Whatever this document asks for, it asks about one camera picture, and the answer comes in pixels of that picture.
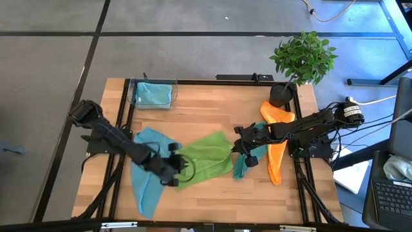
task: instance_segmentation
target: potted plant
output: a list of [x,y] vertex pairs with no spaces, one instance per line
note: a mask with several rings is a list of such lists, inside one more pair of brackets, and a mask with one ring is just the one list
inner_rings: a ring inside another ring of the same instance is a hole
[[276,73],[283,73],[290,77],[286,83],[272,86],[269,102],[276,107],[288,103],[293,97],[290,83],[297,85],[306,83],[318,84],[322,78],[333,69],[333,60],[337,57],[332,52],[336,50],[329,47],[329,40],[321,40],[316,32],[300,36],[293,36],[289,42],[275,48],[275,55],[269,57],[276,63]]

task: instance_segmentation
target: green cloth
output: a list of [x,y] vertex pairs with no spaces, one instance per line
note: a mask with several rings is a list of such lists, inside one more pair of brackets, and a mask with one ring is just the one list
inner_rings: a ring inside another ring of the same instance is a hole
[[233,148],[222,131],[208,135],[190,145],[178,150],[178,154],[185,155],[194,162],[196,173],[192,180],[193,166],[189,166],[178,175],[178,189],[187,188],[204,180],[226,174],[233,169],[232,159],[230,158]]

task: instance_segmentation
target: black plant pot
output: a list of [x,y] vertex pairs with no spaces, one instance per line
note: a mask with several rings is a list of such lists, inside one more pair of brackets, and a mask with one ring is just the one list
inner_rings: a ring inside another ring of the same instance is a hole
[[275,107],[281,107],[290,102],[294,96],[293,84],[290,83],[283,92],[286,83],[277,83],[270,89],[269,103]]

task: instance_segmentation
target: white cable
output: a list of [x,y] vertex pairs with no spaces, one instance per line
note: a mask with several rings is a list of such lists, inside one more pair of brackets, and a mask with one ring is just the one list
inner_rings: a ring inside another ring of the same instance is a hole
[[371,134],[375,133],[376,131],[379,131],[379,130],[385,128],[386,126],[389,126],[389,125],[391,125],[391,124],[399,121],[401,118],[405,117],[405,115],[407,115],[407,114],[409,114],[409,113],[411,113],[411,112],[412,112],[412,108],[409,109],[407,112],[403,113],[401,116],[397,117],[396,119],[393,119],[391,122],[388,122],[386,125],[384,125],[384,126],[378,128],[378,129],[376,129],[376,130],[374,130],[374,131],[372,131],[372,132],[369,132],[369,133],[367,133],[367,134],[359,137],[359,138],[356,139],[355,141],[349,143],[347,146],[345,146],[344,148],[342,148],[342,150],[345,149],[345,148],[347,148],[348,146],[351,146],[352,144],[354,144],[354,143],[357,142],[358,140],[360,140],[360,139],[362,139],[362,138],[365,138],[366,136],[371,135]]
[[351,6],[356,2],[356,0],[353,0],[353,1],[350,3],[350,5],[348,5],[345,9],[343,9],[343,11],[341,11],[341,12],[340,12],[339,14],[337,14],[335,17],[333,17],[333,18],[331,18],[331,19],[328,19],[328,20],[322,20],[322,19],[318,18],[318,16],[316,15],[315,9],[313,9],[313,8],[310,6],[310,4],[308,3],[307,0],[302,0],[302,1],[306,4],[306,8],[309,9],[309,13],[310,13],[310,14],[313,14],[318,21],[323,22],[323,23],[326,23],[326,22],[329,22],[329,21],[332,21],[332,20],[338,18],[338,17],[341,16],[343,13],[345,13],[345,11],[347,11],[347,10],[349,9],[349,7],[351,7]]
[[385,97],[384,99],[380,99],[380,100],[376,100],[376,101],[365,102],[365,103],[359,103],[359,102],[353,100],[353,97],[350,97],[349,101],[354,102],[354,103],[358,104],[359,106],[366,106],[366,105],[369,105],[369,104],[375,104],[375,103],[378,103],[378,102],[381,102],[381,101],[385,101],[385,100],[388,100],[388,99],[391,99],[391,98],[394,98],[394,97],[396,97],[396,95],[391,96],[391,97]]

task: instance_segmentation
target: clear plastic container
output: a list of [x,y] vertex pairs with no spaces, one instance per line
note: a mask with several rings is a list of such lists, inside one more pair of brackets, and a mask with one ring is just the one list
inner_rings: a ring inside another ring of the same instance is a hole
[[127,100],[138,110],[171,110],[176,108],[177,79],[134,76],[130,78]]

